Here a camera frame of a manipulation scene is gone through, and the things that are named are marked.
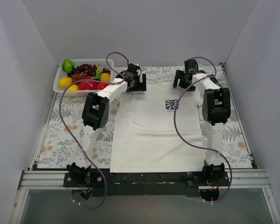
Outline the white t-shirt with flower print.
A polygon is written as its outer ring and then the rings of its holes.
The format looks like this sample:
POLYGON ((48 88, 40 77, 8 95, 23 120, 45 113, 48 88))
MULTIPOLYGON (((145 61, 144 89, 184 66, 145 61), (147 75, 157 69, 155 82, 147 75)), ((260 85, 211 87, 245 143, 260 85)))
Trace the white t-shirt with flower print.
POLYGON ((164 173, 201 171, 205 153, 198 104, 200 91, 169 82, 119 97, 110 171, 164 173))

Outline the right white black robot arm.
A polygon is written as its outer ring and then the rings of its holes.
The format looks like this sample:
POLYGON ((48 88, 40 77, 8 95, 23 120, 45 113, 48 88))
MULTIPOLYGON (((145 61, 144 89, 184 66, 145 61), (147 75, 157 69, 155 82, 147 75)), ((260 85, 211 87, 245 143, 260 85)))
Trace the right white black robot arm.
POLYGON ((216 73, 207 75, 200 70, 196 57, 184 62, 185 71, 177 70, 173 87, 185 91, 199 90, 203 94, 202 116, 207 124, 207 147, 197 147, 205 150, 202 171, 188 172, 189 185, 204 182, 206 185, 228 180, 225 172, 226 159, 223 151, 223 130, 231 115, 230 90, 223 88, 216 78, 216 73))

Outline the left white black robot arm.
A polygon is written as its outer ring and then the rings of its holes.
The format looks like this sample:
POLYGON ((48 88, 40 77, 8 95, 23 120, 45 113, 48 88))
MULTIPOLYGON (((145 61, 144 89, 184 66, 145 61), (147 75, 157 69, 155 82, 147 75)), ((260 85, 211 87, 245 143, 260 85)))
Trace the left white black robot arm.
POLYGON ((87 95, 82 112, 83 136, 79 143, 82 152, 67 166, 71 180, 78 186, 84 187, 91 183, 90 169, 94 163, 90 161, 87 151, 93 148, 99 131, 108 122, 110 103, 121 93, 146 90, 146 75, 142 74, 138 64, 131 63, 126 71, 117 75, 104 89, 87 95))

